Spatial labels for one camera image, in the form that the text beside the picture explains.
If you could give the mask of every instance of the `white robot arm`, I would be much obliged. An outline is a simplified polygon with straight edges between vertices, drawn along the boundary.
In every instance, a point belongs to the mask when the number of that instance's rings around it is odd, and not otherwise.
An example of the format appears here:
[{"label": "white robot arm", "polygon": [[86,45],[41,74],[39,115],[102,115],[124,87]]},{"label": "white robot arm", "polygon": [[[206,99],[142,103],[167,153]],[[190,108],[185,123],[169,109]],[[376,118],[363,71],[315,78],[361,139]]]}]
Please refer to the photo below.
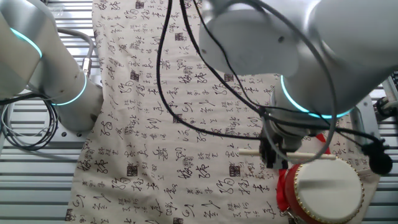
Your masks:
[{"label": "white robot arm", "polygon": [[39,0],[0,0],[0,99],[27,84],[49,97],[60,122],[90,130],[103,104],[102,88],[62,44],[55,19]]},{"label": "white robot arm", "polygon": [[[236,74],[281,74],[271,106],[307,112],[269,110],[279,120],[325,125],[319,114],[331,118],[333,95],[317,58],[286,23],[259,9],[264,3],[286,17],[319,52],[335,87],[337,118],[352,112],[398,66],[397,1],[203,0],[205,24],[224,48]],[[203,26],[200,48],[213,68],[232,73]],[[266,129],[285,152],[296,151],[304,136],[321,131],[272,121]],[[281,168],[280,164],[269,165]]]}]

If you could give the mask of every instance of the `red drum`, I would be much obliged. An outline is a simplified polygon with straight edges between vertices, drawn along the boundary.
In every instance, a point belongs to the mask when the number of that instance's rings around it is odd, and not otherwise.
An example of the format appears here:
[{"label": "red drum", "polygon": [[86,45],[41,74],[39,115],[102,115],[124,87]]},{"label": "red drum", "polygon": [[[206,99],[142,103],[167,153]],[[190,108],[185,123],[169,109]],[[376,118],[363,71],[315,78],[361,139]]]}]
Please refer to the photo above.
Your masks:
[{"label": "red drum", "polygon": [[308,224],[347,223],[362,207],[364,189],[356,170],[337,158],[294,165],[287,173],[290,209]]}]

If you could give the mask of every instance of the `wooden stick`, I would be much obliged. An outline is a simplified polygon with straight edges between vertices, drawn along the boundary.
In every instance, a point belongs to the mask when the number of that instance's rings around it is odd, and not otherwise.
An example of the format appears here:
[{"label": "wooden stick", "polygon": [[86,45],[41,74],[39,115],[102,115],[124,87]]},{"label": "wooden stick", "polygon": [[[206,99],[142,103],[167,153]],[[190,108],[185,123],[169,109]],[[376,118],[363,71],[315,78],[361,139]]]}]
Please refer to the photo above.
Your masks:
[{"label": "wooden stick", "polygon": [[[242,155],[242,156],[260,156],[260,152],[257,151],[257,150],[239,149],[239,155]],[[315,154],[314,153],[310,153],[310,152],[287,152],[286,156],[291,158],[291,159],[309,159],[309,158],[312,158],[313,156],[315,156]],[[324,154],[319,159],[335,160],[336,156],[335,155]]]}]

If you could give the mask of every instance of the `tablecloth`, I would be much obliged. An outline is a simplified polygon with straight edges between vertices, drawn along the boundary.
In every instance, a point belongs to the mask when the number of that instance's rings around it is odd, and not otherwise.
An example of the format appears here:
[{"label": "tablecloth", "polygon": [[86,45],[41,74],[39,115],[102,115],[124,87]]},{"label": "tablecloth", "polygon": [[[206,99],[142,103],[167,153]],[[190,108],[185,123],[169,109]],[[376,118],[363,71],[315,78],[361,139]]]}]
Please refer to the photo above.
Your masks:
[{"label": "tablecloth", "polygon": [[[185,7],[198,37],[200,20],[191,0]],[[238,154],[238,149],[258,149],[259,141],[196,132],[162,104],[155,60],[166,9],[166,0],[93,1],[104,105],[81,150],[65,223],[288,223],[275,199],[277,171],[266,169],[258,157]],[[218,133],[259,135],[258,114],[195,52],[178,1],[162,53],[161,84],[181,118]],[[242,93],[235,77],[220,74]],[[276,74],[241,77],[248,95],[261,104],[269,103],[279,80]],[[307,138],[300,150],[319,147],[316,138]],[[367,159],[337,135],[331,152],[359,170],[368,168]],[[367,205],[377,181],[369,180]],[[366,207],[353,223],[360,222]]]}]

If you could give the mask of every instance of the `table surface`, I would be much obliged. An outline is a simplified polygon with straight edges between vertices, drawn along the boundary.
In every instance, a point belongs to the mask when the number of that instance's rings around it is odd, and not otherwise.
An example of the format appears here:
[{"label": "table surface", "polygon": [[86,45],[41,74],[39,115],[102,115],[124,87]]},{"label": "table surface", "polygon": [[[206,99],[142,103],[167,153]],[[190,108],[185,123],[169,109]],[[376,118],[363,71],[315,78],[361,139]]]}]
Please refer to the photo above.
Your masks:
[{"label": "table surface", "polygon": [[[91,20],[92,1],[54,0],[49,2],[59,27],[75,29],[94,38]],[[81,64],[88,44],[81,39],[60,34],[76,61]],[[91,80],[100,83],[100,65],[94,52]],[[371,93],[372,99],[385,96],[379,87]],[[24,134],[35,134],[47,125],[47,110],[41,101],[21,101],[13,111],[13,127]],[[393,119],[379,124],[381,136],[391,146],[388,153],[394,160],[393,171],[381,181],[363,224],[398,223],[398,132]],[[39,153],[30,154],[16,149],[8,142],[0,157],[0,223],[64,223],[75,164],[86,133],[74,133],[62,126],[53,141]],[[34,141],[37,137],[24,137]]]}]

